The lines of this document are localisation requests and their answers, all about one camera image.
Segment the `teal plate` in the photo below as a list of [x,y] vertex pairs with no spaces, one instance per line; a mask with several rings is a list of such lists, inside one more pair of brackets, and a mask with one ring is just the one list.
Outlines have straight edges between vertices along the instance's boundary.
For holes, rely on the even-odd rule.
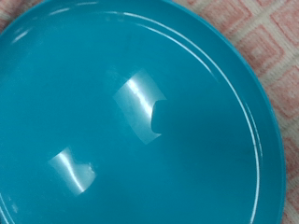
[[249,65],[162,0],[49,0],[0,36],[2,224],[279,224],[282,141]]

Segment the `plate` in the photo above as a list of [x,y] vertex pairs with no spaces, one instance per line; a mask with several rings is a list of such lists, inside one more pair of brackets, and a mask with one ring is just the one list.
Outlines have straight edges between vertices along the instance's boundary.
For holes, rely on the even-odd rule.
[[49,0],[0,48],[2,223],[280,223],[274,112],[203,19],[162,0]]

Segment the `pink checkered fabric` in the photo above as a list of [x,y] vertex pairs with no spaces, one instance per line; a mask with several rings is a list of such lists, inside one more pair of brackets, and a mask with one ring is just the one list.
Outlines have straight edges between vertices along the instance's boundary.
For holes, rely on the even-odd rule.
[[[0,0],[0,31],[41,0]],[[175,0],[221,31],[241,52],[275,108],[285,144],[283,224],[299,223],[299,0]]]

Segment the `table surface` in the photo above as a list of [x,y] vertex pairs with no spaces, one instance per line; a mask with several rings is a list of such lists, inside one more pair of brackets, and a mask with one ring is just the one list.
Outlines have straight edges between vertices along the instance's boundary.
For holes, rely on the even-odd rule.
[[[41,0],[0,0],[0,32]],[[223,33],[275,108],[288,170],[283,224],[299,223],[299,0],[176,0]]]

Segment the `plate rim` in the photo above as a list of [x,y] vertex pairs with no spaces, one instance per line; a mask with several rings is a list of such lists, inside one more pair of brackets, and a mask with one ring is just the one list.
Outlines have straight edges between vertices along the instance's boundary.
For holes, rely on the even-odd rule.
[[[16,18],[14,21],[12,21],[0,34],[0,40],[5,36],[6,33],[9,32],[13,28],[13,26],[18,22],[22,20],[26,20],[26,16],[30,14],[32,11],[38,10],[40,7],[48,4],[49,2],[55,2],[58,0],[44,0],[37,5],[29,8],[27,11],[23,12],[18,18]],[[241,53],[235,48],[235,46],[220,32],[218,31],[211,23],[206,21],[204,18],[200,17],[199,15],[195,14],[191,10],[187,9],[186,7],[179,5],[178,3],[174,2],[173,0],[150,0],[150,1],[156,1],[156,2],[164,2],[170,5],[171,7],[175,7],[179,9],[182,13],[186,13],[192,18],[196,19],[197,22],[202,23],[205,25],[206,28],[208,28],[214,35],[216,35],[222,42],[225,44],[229,50],[231,50],[236,56],[237,59],[246,67],[246,70],[248,71],[249,77],[252,78],[254,85],[257,87],[257,90],[259,91],[261,95],[261,100],[263,99],[263,103],[267,108],[267,111],[270,116],[270,120],[273,124],[274,131],[276,134],[276,139],[278,140],[278,150],[279,150],[279,156],[281,161],[281,173],[282,173],[282,181],[280,186],[280,205],[279,205],[279,212],[278,212],[278,221],[277,224],[281,223],[281,220],[283,218],[283,212],[285,208],[285,201],[286,201],[286,194],[287,194],[287,167],[286,167],[286,157],[285,157],[285,149],[283,144],[283,139],[281,136],[281,131],[279,128],[278,120],[275,115],[275,111],[273,106],[270,103],[270,100],[265,92],[265,89],[263,88],[263,85],[261,81],[258,79],[258,77],[255,75],[253,69],[249,65],[249,63],[245,60],[245,58],[241,55]]]

